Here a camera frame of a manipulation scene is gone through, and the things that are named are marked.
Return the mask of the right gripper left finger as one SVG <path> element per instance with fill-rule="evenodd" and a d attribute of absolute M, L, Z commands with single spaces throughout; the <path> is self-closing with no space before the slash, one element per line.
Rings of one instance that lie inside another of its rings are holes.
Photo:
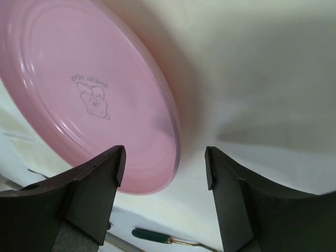
<path fill-rule="evenodd" d="M 125 161 L 117 145 L 66 172 L 1 192 L 1 251 L 97 251 Z"/>

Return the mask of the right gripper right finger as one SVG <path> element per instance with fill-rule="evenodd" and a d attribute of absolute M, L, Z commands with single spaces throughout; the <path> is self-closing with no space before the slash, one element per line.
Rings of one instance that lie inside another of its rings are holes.
<path fill-rule="evenodd" d="M 280 185 L 214 146 L 205 163 L 224 251 L 335 251 L 335 192 Z"/>

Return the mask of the pink plate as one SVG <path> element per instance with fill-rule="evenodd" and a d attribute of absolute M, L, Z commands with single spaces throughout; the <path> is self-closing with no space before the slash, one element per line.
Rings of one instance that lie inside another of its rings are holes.
<path fill-rule="evenodd" d="M 1 93 L 67 166 L 123 145 L 120 192 L 156 193 L 176 175 L 169 86 L 102 1 L 1 1 Z"/>

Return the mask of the cream cloth placemat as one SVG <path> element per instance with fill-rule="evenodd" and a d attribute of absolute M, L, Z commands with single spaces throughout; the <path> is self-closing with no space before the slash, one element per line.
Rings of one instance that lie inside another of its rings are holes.
<path fill-rule="evenodd" d="M 209 217 L 204 152 L 314 194 L 335 190 L 335 1 L 102 1 L 161 70 L 178 115 L 180 161 L 164 189 L 116 205 L 160 219 Z M 24 163 L 69 169 L 13 102 L 1 131 Z"/>

